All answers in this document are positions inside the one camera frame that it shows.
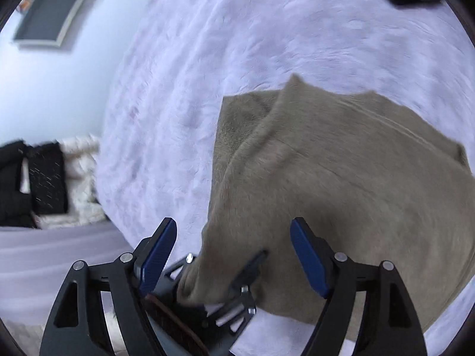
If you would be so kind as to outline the wall mounted television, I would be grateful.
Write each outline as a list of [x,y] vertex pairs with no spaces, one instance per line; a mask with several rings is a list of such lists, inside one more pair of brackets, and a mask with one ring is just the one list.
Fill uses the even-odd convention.
[[60,47],[85,0],[34,0],[13,41],[20,46]]

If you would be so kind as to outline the lavender embossed bed blanket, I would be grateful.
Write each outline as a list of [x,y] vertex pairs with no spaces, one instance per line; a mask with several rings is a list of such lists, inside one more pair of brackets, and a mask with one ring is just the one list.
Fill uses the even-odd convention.
[[[462,145],[474,176],[474,46],[446,4],[387,0],[151,0],[106,107],[97,190],[131,244],[167,216],[177,260],[200,254],[227,96],[292,76],[339,95],[374,92]],[[474,303],[474,276],[427,329],[441,355]],[[260,308],[243,355],[296,355],[313,323]]]

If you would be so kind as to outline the olive brown knit sweater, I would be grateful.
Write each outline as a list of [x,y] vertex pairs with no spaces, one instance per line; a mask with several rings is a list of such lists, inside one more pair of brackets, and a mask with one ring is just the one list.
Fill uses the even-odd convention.
[[296,217],[357,262],[393,261],[424,329],[474,276],[464,147],[377,93],[339,95],[292,76],[280,90],[222,101],[202,247],[178,301],[225,301],[267,251],[252,287],[259,307],[314,323],[324,301],[295,255]]

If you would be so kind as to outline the black bag on floor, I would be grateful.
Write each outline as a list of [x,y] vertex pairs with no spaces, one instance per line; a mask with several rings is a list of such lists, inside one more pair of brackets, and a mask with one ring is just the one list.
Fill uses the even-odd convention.
[[1,146],[1,225],[36,228],[36,216],[66,214],[69,197],[60,143]]

